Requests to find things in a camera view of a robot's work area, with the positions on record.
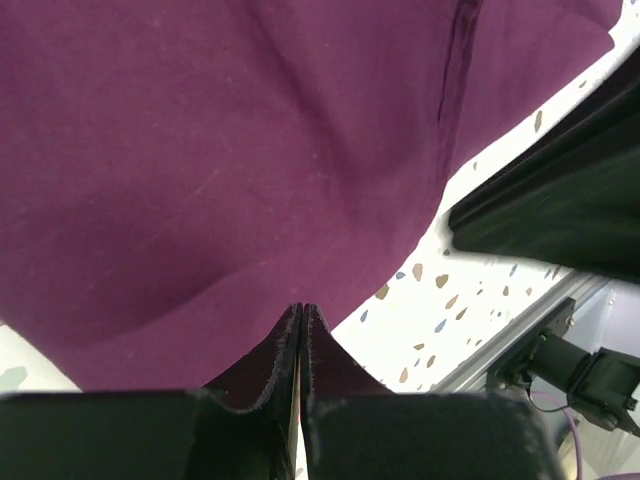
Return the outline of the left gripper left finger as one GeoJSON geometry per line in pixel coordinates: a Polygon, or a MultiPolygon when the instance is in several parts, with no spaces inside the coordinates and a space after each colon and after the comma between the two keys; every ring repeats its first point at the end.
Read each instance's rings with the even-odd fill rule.
{"type": "Polygon", "coordinates": [[[199,388],[2,398],[2,478],[293,478],[302,314],[199,388]]]}

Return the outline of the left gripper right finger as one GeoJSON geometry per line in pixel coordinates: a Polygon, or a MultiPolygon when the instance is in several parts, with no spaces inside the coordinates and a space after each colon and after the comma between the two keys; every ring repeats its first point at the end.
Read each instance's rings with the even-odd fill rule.
{"type": "Polygon", "coordinates": [[[521,396],[396,394],[301,317],[301,420],[311,479],[560,479],[539,415],[521,396]]]}

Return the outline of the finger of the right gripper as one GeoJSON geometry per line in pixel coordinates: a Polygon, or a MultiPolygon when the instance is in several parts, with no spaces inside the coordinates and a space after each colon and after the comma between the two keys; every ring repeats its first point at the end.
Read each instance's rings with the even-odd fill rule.
{"type": "Polygon", "coordinates": [[[466,225],[607,161],[639,156],[639,56],[631,54],[533,146],[449,212],[466,225]]]}
{"type": "Polygon", "coordinates": [[[606,132],[521,178],[485,183],[449,212],[461,252],[539,260],[639,281],[639,133],[606,132]]]}

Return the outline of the purple cloth mat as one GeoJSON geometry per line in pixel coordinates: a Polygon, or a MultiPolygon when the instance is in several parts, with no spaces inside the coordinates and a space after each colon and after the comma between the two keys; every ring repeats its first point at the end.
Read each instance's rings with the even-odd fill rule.
{"type": "Polygon", "coordinates": [[[614,47],[619,1],[5,1],[1,318],[88,390],[337,325],[447,183],[614,47]]]}

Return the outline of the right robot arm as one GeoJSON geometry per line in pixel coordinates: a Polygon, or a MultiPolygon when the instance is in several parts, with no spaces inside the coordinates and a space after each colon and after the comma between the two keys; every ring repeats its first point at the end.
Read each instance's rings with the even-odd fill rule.
{"type": "MultiPolygon", "coordinates": [[[[457,252],[537,260],[639,281],[639,56],[630,54],[532,147],[448,212],[457,252]]],[[[562,299],[488,370],[529,389],[540,378],[595,425],[637,434],[639,360],[563,337],[577,310],[562,299]]]]}

